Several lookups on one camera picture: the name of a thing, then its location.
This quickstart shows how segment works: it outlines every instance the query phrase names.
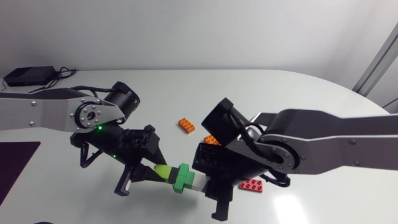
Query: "white lego brick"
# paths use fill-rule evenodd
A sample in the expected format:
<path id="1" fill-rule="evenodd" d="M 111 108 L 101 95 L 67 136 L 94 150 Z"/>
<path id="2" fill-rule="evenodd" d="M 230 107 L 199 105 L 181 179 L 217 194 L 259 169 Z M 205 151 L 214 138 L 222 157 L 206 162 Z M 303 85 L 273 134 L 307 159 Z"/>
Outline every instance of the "white lego brick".
<path id="1" fill-rule="evenodd" d="M 207 180 L 210 180 L 210 177 L 204 174 L 195 173 L 191 190 L 202 192 L 202 189 L 205 187 Z"/>

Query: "robotic arm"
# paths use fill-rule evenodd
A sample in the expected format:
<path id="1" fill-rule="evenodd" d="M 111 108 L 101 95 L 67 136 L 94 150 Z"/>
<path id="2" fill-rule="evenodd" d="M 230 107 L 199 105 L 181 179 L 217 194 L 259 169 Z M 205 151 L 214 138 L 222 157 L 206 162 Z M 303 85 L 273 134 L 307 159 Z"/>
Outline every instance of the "robotic arm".
<path id="1" fill-rule="evenodd" d="M 101 100 L 96 91 L 109 94 Z M 80 148 L 83 168 L 102 153 L 125 165 L 115 189 L 125 196 L 131 182 L 165 182 L 141 164 L 142 158 L 166 164 L 155 129 L 120 127 L 139 103 L 139 97 L 121 82 L 112 89 L 76 86 L 33 94 L 0 93 L 0 130 L 45 127 L 73 132 L 71 144 Z M 207 177 L 196 189 L 217 201 L 212 217 L 223 221 L 228 218 L 233 187 L 258 175 L 288 187 L 287 174 L 321 174 L 340 166 L 398 170 L 397 125 L 398 115 L 338 118 L 312 110 L 259 113 L 248 120 L 225 98 L 202 122 L 221 145 L 198 145 L 192 167 Z M 99 149 L 90 157 L 89 144 Z M 263 174 L 267 171 L 274 177 Z"/>
<path id="2" fill-rule="evenodd" d="M 225 98 L 202 122 L 222 146 L 199 144 L 192 167 L 211 177 L 205 192 L 217 200 L 212 217 L 226 220 L 233 187 L 258 175 L 288 187 L 287 174 L 340 166 L 398 170 L 397 125 L 398 115 L 338 118 L 312 110 L 259 113 L 248 120 Z M 275 178 L 264 175 L 267 170 Z"/>
<path id="3" fill-rule="evenodd" d="M 95 96 L 80 92 L 92 91 Z M 104 100 L 96 91 L 109 93 Z M 131 182 L 153 180 L 163 182 L 150 167 L 141 164 L 146 158 L 166 164 L 159 149 L 159 137 L 151 125 L 143 130 L 123 129 L 123 124 L 138 107 L 139 97 L 124 83 L 112 89 L 76 86 L 43 90 L 33 94 L 0 93 L 0 130 L 44 127 L 73 132 L 71 144 L 80 148 L 80 166 L 88 167 L 106 153 L 125 165 L 115 193 L 129 195 Z M 89 144 L 99 150 L 88 158 Z"/>

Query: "white wall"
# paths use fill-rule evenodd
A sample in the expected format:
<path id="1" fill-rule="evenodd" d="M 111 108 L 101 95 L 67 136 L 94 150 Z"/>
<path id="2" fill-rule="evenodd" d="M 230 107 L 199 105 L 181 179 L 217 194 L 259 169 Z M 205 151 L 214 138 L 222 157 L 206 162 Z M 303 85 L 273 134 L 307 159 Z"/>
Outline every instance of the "white wall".
<path id="1" fill-rule="evenodd" d="M 0 74 L 273 68 L 352 88 L 398 21 L 396 0 L 0 3 Z"/>

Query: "metal pole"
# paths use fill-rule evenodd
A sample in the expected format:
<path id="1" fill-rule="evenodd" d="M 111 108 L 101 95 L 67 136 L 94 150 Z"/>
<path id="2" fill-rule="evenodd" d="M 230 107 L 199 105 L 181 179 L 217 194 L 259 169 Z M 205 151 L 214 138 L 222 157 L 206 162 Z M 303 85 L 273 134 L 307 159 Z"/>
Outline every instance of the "metal pole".
<path id="1" fill-rule="evenodd" d="M 353 91 L 367 96 L 398 56 L 398 23 L 369 67 L 354 86 Z"/>

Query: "green lego brick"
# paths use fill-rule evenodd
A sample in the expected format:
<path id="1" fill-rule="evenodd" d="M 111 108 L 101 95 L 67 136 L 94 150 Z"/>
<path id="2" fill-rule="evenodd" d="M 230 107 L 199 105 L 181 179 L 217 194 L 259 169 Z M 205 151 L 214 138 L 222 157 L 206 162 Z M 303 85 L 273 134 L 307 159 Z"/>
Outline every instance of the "green lego brick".
<path id="1" fill-rule="evenodd" d="M 194 178 L 195 178 L 195 173 L 188 171 L 187 176 L 185 177 L 184 187 L 192 189 L 192 183 Z"/>
<path id="2" fill-rule="evenodd" d="M 175 180 L 175 183 L 173 184 L 173 189 L 175 193 L 182 194 L 182 191 L 184 189 L 184 182 L 185 176 L 178 175 L 177 180 Z"/>
<path id="3" fill-rule="evenodd" d="M 178 170 L 178 174 L 179 175 L 182 175 L 182 176 L 186 176 L 187 175 L 187 172 L 189 170 L 189 165 L 188 164 L 181 164 L 178 168 L 179 168 L 179 170 Z"/>
<path id="4" fill-rule="evenodd" d="M 158 164 L 155 166 L 155 172 L 163 178 L 166 182 L 169 181 L 169 176 L 172 171 L 172 167 L 167 165 Z"/>

